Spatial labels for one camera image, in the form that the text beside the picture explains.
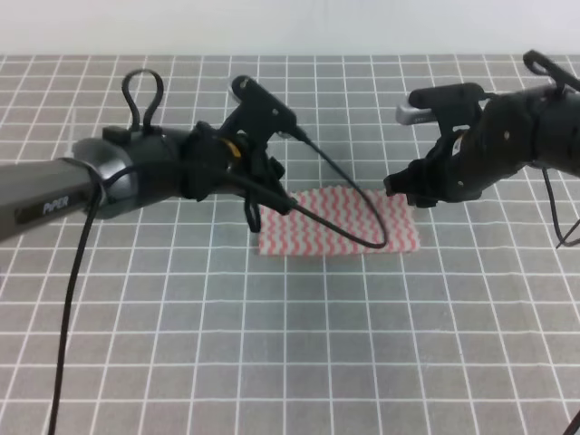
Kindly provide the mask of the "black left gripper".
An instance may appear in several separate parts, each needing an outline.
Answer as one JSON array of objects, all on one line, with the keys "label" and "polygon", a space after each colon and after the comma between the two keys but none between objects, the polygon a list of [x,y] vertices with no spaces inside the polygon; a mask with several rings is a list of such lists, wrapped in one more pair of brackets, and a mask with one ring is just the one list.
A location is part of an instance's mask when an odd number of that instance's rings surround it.
[{"label": "black left gripper", "polygon": [[181,161],[188,166],[181,176],[182,196],[201,201],[218,192],[238,195],[244,198],[250,232],[259,234],[259,205],[281,215],[290,212],[281,182],[285,169],[266,149],[244,132],[222,136],[210,124],[198,122],[181,147]]}]

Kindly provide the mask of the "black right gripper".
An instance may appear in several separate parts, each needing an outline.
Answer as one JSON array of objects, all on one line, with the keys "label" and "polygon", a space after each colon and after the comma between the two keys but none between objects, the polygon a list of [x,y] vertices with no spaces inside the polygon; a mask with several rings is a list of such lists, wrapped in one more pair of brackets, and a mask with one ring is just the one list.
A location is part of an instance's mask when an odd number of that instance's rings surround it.
[{"label": "black right gripper", "polygon": [[478,199],[525,163],[526,147],[509,131],[473,128],[440,138],[425,158],[388,175],[383,185],[388,197],[407,195],[409,206],[434,208]]}]

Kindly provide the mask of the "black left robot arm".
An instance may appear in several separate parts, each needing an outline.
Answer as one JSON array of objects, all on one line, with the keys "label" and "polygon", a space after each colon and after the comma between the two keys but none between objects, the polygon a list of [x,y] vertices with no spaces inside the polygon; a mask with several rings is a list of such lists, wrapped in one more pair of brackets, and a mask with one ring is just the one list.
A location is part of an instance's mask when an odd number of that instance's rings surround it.
[{"label": "black left robot arm", "polygon": [[241,197],[258,231],[258,207],[291,209],[284,172],[265,144],[205,122],[191,131],[106,127],[75,142],[68,157],[2,166],[1,238],[80,210],[110,219],[168,198],[200,202],[217,193]]}]

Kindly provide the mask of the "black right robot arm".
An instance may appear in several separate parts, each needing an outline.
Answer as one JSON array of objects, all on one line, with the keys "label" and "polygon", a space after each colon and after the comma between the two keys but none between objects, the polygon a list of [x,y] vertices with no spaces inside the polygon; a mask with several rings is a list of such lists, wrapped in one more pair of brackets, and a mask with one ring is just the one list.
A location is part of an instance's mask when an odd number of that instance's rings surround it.
[{"label": "black right robot arm", "polygon": [[538,51],[523,62],[552,83],[502,94],[474,82],[411,92],[399,123],[436,122],[440,137],[425,157],[384,179],[387,195],[432,208],[478,199],[525,166],[578,176],[579,81]]}]

